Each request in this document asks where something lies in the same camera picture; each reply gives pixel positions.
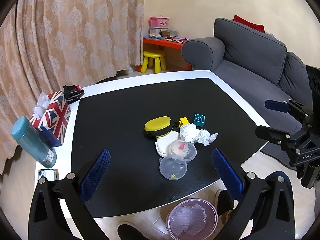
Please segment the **clear plastic round container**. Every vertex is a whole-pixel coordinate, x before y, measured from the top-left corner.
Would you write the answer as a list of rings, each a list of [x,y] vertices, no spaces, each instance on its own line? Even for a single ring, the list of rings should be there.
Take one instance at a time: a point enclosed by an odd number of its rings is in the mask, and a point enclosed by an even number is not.
[[[168,180],[179,180],[187,173],[187,164],[179,164],[172,157],[164,157],[159,160],[159,171]]]

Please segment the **white tissue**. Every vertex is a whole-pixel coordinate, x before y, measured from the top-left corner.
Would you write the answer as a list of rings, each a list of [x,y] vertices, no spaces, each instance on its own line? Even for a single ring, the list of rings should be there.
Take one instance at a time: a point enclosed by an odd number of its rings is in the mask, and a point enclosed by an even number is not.
[[[206,129],[197,129],[195,124],[187,124],[180,127],[181,139],[192,144],[198,142],[204,146],[209,146],[218,135],[218,133],[210,134]]]

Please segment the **teal small box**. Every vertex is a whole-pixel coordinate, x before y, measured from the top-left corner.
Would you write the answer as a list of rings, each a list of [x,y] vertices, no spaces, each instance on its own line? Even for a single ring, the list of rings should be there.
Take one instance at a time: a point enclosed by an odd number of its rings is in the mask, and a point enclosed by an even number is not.
[[[195,113],[194,115],[194,122],[196,126],[203,127],[205,124],[205,116],[201,114]]]

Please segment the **yellow toy brick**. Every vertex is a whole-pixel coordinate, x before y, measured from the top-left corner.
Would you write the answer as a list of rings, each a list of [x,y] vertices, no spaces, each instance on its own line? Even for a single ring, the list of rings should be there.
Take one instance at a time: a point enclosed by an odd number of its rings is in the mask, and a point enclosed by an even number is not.
[[[176,132],[179,132],[182,126],[188,125],[188,124],[190,124],[190,122],[186,117],[180,118],[178,121],[174,122],[173,130]]]

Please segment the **white zip pouch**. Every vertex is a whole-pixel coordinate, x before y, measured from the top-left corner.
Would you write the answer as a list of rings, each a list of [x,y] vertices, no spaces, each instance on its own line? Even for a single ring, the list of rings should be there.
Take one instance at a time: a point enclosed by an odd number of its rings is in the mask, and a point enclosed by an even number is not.
[[[155,142],[157,153],[163,158],[170,155],[170,145],[178,139],[180,139],[180,133],[176,131],[170,131],[168,134],[157,138]]]

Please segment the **yellow black zip case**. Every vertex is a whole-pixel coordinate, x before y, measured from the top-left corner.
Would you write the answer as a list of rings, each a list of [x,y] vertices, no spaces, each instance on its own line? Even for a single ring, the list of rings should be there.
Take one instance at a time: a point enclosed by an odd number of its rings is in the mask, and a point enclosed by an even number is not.
[[[171,118],[160,116],[149,120],[144,126],[144,133],[148,137],[159,138],[168,134],[173,129]]]

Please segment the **clear plastic container lid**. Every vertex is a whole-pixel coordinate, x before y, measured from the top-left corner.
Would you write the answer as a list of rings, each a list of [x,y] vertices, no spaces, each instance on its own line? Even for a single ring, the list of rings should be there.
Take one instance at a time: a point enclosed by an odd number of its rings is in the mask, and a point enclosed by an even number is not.
[[[183,140],[173,141],[169,146],[169,150],[173,160],[178,163],[188,163],[195,159],[197,155],[195,146]]]

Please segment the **pink trash bin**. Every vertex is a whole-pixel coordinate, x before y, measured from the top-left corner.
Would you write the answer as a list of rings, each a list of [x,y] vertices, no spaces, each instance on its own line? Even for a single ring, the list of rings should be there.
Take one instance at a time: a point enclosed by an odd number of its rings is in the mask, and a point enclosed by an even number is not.
[[[180,202],[166,218],[167,231],[172,239],[207,239],[217,224],[216,208],[200,198]]]

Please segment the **right black shoe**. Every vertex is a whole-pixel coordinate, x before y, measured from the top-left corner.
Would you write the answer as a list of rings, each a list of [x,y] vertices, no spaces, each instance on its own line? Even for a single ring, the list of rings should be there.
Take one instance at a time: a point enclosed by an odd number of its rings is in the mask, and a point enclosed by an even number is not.
[[[215,208],[220,217],[227,211],[234,209],[234,199],[226,189],[219,189],[215,194]]]

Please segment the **white smartphone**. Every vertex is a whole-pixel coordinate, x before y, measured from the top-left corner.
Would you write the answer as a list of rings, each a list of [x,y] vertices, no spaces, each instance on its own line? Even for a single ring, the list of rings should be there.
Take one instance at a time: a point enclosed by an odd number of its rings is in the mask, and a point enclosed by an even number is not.
[[[58,170],[55,168],[40,169],[37,173],[37,179],[46,178],[48,181],[55,181],[59,179]]]

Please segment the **union jack tissue box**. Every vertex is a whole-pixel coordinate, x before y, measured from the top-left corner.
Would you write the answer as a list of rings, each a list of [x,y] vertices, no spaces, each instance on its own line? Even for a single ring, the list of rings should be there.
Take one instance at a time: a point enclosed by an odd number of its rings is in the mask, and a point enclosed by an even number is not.
[[[42,92],[33,108],[30,123],[50,147],[63,145],[71,109],[63,91]]]

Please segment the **red cushion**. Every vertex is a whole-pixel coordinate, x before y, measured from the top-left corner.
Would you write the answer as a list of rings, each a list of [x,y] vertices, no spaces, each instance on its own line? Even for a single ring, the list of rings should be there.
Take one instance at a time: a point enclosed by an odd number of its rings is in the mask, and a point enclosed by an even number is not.
[[[262,32],[262,33],[265,33],[265,28],[264,28],[263,25],[251,23],[251,22],[249,22],[249,21],[241,18],[241,17],[238,16],[238,15],[234,15],[233,21],[238,22],[238,23],[241,23],[241,24],[243,24],[243,25],[246,25],[246,26],[248,26],[248,27],[250,27],[250,28],[252,28],[252,29],[255,29],[255,30],[257,30],[257,31],[260,31],[260,32]]]

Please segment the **red kids desk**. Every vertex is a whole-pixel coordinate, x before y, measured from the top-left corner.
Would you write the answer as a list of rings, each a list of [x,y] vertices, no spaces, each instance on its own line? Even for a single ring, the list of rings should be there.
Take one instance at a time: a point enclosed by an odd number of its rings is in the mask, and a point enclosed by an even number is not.
[[[183,43],[168,39],[151,39],[148,37],[143,38],[143,43],[158,46],[160,50],[163,50],[166,53],[167,63],[186,70],[193,69],[192,65],[188,64],[182,57],[181,49],[184,45]]]

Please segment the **yellow plastic stool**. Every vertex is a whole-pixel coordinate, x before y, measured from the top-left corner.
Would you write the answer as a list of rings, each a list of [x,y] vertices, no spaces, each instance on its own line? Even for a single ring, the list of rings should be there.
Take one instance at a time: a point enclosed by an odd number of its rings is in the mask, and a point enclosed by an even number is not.
[[[165,52],[162,50],[145,50],[143,51],[143,64],[141,73],[145,73],[147,68],[155,67],[155,73],[166,70]]]

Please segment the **beige patterned curtain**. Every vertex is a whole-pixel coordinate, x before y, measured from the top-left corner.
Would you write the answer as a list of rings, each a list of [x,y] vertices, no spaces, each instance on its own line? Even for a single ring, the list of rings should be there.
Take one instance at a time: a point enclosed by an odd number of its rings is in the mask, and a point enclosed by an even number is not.
[[[93,85],[142,62],[144,0],[17,0],[1,25],[1,163],[42,92]]]

